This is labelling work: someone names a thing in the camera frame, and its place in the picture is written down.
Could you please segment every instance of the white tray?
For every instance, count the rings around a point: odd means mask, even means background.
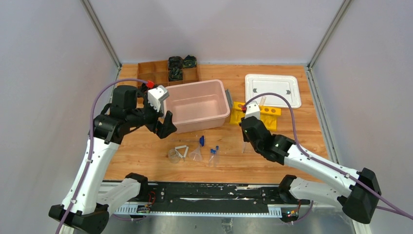
[[[288,100],[291,107],[301,106],[297,78],[294,76],[248,74],[245,76],[245,101],[262,93],[276,93]],[[285,102],[276,96],[266,96],[264,106],[288,108]]]

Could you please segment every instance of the white wall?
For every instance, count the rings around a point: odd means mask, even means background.
[[[78,0],[1,1],[0,30],[0,233],[54,233],[116,69]]]
[[[91,0],[125,63],[307,63],[342,0]]]
[[[354,1],[314,68],[339,160],[374,170],[383,196],[410,214],[412,11],[411,0]],[[376,210],[371,228],[409,234],[413,222]]]

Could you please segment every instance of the blue stopper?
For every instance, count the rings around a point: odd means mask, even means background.
[[[201,144],[202,147],[204,146],[204,144],[205,144],[205,137],[204,137],[204,135],[202,135],[202,137],[199,138],[199,143]]]

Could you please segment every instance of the wooden table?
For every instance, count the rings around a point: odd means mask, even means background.
[[[301,144],[314,153],[327,158],[316,111],[311,98],[304,68],[302,66],[275,65],[198,65],[201,80],[220,79],[229,89],[234,101],[245,101],[244,78],[246,74],[292,75],[298,79],[302,106],[294,110]],[[137,65],[124,65],[120,78],[137,77]],[[136,85],[136,82],[125,82]],[[293,138],[291,115],[282,109],[278,118],[277,134]],[[167,158],[168,150],[175,146],[188,145],[191,152],[196,143],[179,142],[185,139],[206,138],[202,148],[204,160],[195,162],[181,160],[172,164]],[[208,167],[209,150],[219,145],[220,162],[216,168]],[[229,124],[190,133],[172,134],[159,139],[145,127],[126,135],[114,155],[105,179],[123,179],[130,172],[148,177],[150,181],[191,181],[222,183],[279,183],[286,174],[314,180],[308,174],[267,161],[256,153],[242,154],[243,137],[241,128]]]

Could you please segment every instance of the pink container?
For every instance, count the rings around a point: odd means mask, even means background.
[[[176,133],[216,128],[224,124],[230,109],[224,85],[218,79],[168,86],[166,111],[173,113]]]

